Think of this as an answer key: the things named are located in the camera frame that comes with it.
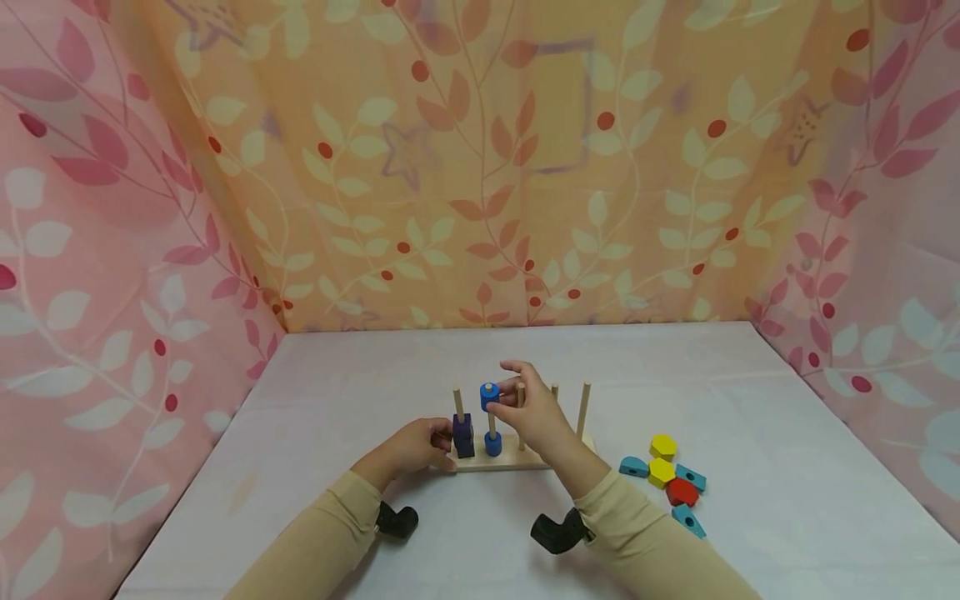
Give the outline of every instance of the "finger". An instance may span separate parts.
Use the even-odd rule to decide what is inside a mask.
[[[501,396],[497,401],[497,404],[503,404],[505,406],[516,406],[516,394],[508,394],[506,396]]]
[[[513,406],[505,406],[503,404],[494,404],[492,402],[487,405],[487,411],[490,412],[491,415],[507,423],[514,429],[516,429],[516,418],[521,410],[523,409],[515,408]]]
[[[500,388],[500,394],[515,394],[516,393],[516,384],[522,381],[519,375],[511,377],[510,379],[504,379],[500,383],[496,384],[496,387]]]
[[[446,417],[436,417],[427,419],[427,426],[430,428],[431,437],[434,434],[440,434],[444,437],[453,437],[453,421]]]
[[[530,363],[522,360],[501,360],[500,369],[505,371],[513,371],[516,373],[523,374],[523,371],[526,369],[533,369],[534,366]]]
[[[457,470],[457,464],[454,463],[453,460],[446,455],[446,452],[443,452],[442,450],[434,451],[433,455],[431,456],[430,464],[439,470],[443,470],[448,473],[452,473]]]
[[[534,383],[542,383],[540,374],[534,369],[534,366],[522,360],[505,360],[500,363],[500,368],[507,371],[520,373],[520,379],[528,386]]]
[[[446,436],[442,436],[436,433],[430,437],[430,445],[432,445],[435,448],[439,448],[444,452],[449,452],[451,448],[450,439]]]

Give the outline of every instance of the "hand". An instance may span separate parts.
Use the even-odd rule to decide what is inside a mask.
[[[357,461],[351,470],[381,492],[398,476],[422,468],[433,466],[452,472],[457,469],[447,456],[452,437],[450,419],[413,420]]]
[[[557,399],[550,393],[530,363],[505,360],[500,368],[519,373],[500,382],[500,401],[487,405],[495,417],[513,427],[547,464],[551,464],[563,446],[576,444],[577,434],[570,428]],[[522,408],[516,408],[516,385],[523,382],[526,394]]]

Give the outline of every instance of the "pink floral fabric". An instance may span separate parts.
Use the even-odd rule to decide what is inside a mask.
[[[866,77],[753,322],[854,434],[960,539],[957,2],[879,3],[900,34]]]
[[[106,598],[282,331],[103,2],[0,2],[0,600]]]

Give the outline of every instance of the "dark blue rectangular block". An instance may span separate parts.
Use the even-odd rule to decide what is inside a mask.
[[[476,451],[473,449],[473,438],[454,438],[453,447],[457,449],[457,458],[476,456]]]
[[[473,439],[473,421],[470,419],[470,413],[464,413],[464,422],[453,415],[453,439],[462,440],[464,438]]]

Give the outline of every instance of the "yellow pentagon block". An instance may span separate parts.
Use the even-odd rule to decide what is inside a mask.
[[[654,484],[661,490],[666,487],[666,484],[670,483],[671,480],[677,478],[677,473],[673,469],[673,465],[667,463],[662,458],[655,458],[650,461],[650,475],[647,479],[650,480],[650,483]]]
[[[650,454],[654,458],[662,458],[664,461],[672,462],[673,457],[677,455],[677,443],[670,436],[662,433],[656,435],[650,442]]]

